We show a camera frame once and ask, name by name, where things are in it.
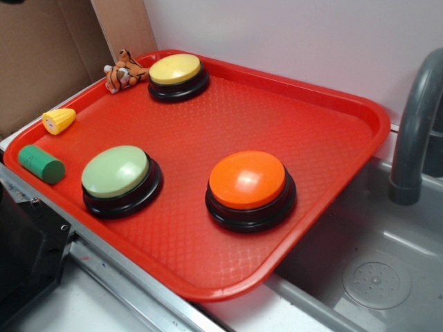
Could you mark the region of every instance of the gray faucet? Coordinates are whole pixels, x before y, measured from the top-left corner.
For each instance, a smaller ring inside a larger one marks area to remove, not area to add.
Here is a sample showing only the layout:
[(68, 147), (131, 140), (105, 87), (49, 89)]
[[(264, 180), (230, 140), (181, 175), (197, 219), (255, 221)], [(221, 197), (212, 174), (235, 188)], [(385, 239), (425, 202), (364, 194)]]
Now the gray faucet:
[(443, 48), (423, 61), (401, 118), (389, 197), (400, 205), (420, 198), (422, 172), (443, 176)]

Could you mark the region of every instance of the yellow corn toy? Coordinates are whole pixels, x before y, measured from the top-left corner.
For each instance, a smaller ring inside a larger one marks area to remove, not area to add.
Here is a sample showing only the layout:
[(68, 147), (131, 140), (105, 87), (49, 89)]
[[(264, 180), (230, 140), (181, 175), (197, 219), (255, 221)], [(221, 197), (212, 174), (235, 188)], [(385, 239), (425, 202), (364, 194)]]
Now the yellow corn toy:
[(53, 109), (43, 113), (42, 122), (47, 131), (57, 135), (64, 131), (75, 120), (73, 109)]

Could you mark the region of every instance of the sink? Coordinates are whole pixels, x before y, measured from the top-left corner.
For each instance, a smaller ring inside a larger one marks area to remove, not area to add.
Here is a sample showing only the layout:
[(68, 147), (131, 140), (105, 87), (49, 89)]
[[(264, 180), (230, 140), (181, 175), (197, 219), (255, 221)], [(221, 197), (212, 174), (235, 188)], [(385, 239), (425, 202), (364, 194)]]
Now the sink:
[(442, 330), (443, 181), (423, 176), (405, 207), (388, 198), (389, 173), (371, 159), (267, 282), (337, 331)]

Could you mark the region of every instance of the red tray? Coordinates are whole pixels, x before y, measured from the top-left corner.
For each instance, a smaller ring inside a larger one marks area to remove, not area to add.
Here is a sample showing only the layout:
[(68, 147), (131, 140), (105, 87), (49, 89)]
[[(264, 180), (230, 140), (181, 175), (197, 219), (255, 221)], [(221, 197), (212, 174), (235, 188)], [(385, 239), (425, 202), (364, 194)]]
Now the red tray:
[[(145, 66), (165, 50), (139, 59)], [(175, 104), (154, 101), (147, 83), (110, 94), (104, 80), (66, 103), (78, 115), (57, 136), (38, 122), (7, 148), (5, 164), (182, 297), (214, 301), (264, 281), (371, 157), (390, 131), (379, 105), (353, 95), (199, 56), (210, 73), (202, 95)], [(66, 165), (47, 185), (18, 163), (38, 145)], [(159, 197), (132, 216), (103, 221), (82, 200), (81, 174), (100, 152), (135, 145), (155, 159), (165, 183)], [(237, 234), (209, 217), (205, 192), (224, 157), (262, 150), (279, 158), (297, 185), (296, 208), (271, 230)]]

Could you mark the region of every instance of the plush tiger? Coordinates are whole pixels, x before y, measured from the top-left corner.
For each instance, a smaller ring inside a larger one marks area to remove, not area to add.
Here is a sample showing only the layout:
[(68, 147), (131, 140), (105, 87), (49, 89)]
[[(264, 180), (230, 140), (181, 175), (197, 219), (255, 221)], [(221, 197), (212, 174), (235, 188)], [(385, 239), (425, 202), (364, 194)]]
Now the plush tiger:
[(117, 93), (149, 77), (149, 69), (133, 59), (126, 48), (120, 51), (116, 65), (106, 65), (103, 71), (106, 74), (106, 87), (111, 93)]

